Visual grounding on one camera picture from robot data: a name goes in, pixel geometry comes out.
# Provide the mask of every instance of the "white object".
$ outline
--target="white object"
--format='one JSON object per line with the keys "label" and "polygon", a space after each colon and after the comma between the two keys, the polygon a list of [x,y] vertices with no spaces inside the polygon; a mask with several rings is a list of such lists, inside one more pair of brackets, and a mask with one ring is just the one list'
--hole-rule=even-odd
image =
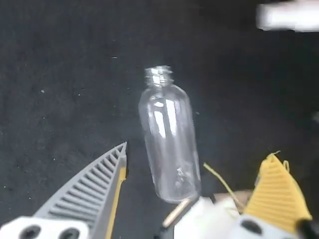
{"label": "white object", "polygon": [[174,227],[174,239],[225,239],[239,213],[231,197],[213,204],[201,197]]}
{"label": "white object", "polygon": [[23,238],[22,235],[26,229],[34,226],[40,228],[38,236],[34,237],[36,239],[57,239],[68,229],[77,230],[79,233],[78,239],[88,239],[89,237],[89,228],[81,221],[19,217],[1,227],[0,238]]}
{"label": "white object", "polygon": [[263,30],[319,31],[319,0],[298,0],[259,5],[257,27]]}
{"label": "white object", "polygon": [[[243,221],[252,221],[261,228],[261,235],[253,233],[242,227]],[[248,214],[243,214],[238,218],[233,228],[230,229],[230,235],[227,239],[297,239],[297,236],[285,232],[263,220]]]}

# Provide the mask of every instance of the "yellow wire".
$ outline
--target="yellow wire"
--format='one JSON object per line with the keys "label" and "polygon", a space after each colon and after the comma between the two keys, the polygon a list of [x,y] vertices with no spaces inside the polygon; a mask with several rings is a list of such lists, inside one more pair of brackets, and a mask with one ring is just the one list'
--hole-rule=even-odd
{"label": "yellow wire", "polygon": [[236,203],[241,207],[241,208],[245,208],[245,206],[238,200],[238,198],[236,197],[236,195],[234,194],[233,190],[230,189],[230,187],[228,186],[228,184],[226,183],[226,181],[222,178],[222,176],[219,175],[219,173],[217,173],[214,169],[212,169],[207,163],[204,163],[204,167],[211,172],[213,175],[215,175],[219,181],[224,185],[224,187],[226,188],[226,190],[228,191],[228,193],[230,194],[230,196],[236,201]]}

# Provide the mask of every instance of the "plastic bottle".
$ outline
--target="plastic bottle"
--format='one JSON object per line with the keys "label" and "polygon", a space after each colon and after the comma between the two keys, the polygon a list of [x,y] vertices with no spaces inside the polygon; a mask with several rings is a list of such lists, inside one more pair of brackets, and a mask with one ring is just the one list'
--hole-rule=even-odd
{"label": "plastic bottle", "polygon": [[179,203],[199,196],[200,174],[189,98],[170,74],[168,66],[146,69],[139,111],[156,193]]}

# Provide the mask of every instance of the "bottle opening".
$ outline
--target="bottle opening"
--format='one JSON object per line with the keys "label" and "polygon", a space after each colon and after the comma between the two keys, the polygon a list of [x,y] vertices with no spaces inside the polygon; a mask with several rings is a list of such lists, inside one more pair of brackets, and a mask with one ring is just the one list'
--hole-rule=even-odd
{"label": "bottle opening", "polygon": [[169,66],[155,66],[145,69],[147,84],[156,86],[170,85],[174,80],[170,77]]}

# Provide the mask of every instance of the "black carpet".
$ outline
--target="black carpet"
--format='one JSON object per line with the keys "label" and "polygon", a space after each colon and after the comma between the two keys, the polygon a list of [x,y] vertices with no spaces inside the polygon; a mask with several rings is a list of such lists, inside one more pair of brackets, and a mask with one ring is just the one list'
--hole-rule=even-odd
{"label": "black carpet", "polygon": [[[256,3],[1,0],[0,223],[127,140],[113,238],[152,238],[172,205],[155,195],[137,106],[158,64],[191,99],[201,162],[251,189],[281,150],[318,218],[319,36],[255,29]],[[202,184],[225,191],[204,170]]]}

